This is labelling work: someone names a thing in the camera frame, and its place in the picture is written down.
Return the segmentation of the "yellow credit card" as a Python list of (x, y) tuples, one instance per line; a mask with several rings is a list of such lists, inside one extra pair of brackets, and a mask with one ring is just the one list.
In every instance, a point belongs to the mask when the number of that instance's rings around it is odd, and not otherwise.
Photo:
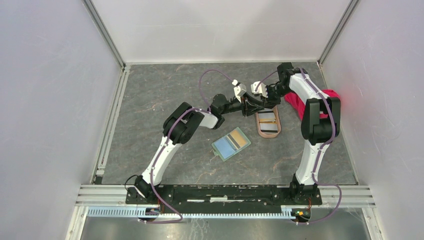
[(231, 131), (228, 134), (228, 138), (237, 150), (249, 145), (248, 139), (238, 128)]

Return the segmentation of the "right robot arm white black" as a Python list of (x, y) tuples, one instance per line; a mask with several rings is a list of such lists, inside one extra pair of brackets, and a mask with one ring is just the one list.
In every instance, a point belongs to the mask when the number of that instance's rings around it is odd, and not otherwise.
[(303, 68), (295, 68), (290, 62), (281, 63), (276, 72), (278, 82), (265, 88), (266, 101), (276, 106), (284, 96), (294, 93), (305, 106), (301, 119), (304, 149), (288, 191), (293, 203), (302, 204), (309, 195), (316, 195), (325, 152), (340, 132), (341, 100), (324, 93)]

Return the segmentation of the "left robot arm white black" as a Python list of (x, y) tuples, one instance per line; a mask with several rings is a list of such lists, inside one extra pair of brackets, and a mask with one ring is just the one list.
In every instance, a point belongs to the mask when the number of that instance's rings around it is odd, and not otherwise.
[(248, 93), (231, 99), (216, 94), (208, 109), (196, 108), (187, 102), (181, 103), (164, 121), (159, 148), (146, 170), (134, 182), (139, 199), (145, 204), (156, 200), (157, 190), (154, 187), (161, 183), (165, 169), (176, 151), (192, 138), (199, 127), (216, 130), (225, 121), (224, 114), (240, 111), (244, 117), (248, 117), (275, 106), (275, 103), (263, 97), (259, 100)]

